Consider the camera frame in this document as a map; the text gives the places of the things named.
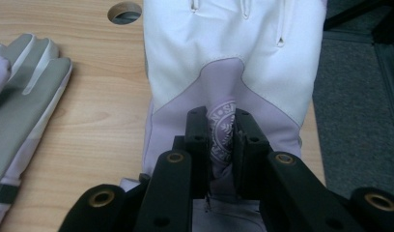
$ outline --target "wooden table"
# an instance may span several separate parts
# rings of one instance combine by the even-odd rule
[[[22,33],[48,37],[70,57],[69,86],[23,174],[0,231],[57,231],[87,189],[118,185],[141,171],[151,91],[144,69],[143,18],[107,18],[120,0],[0,0],[0,43]],[[133,2],[142,6],[142,1]],[[303,127],[303,159],[324,179],[313,107]]]

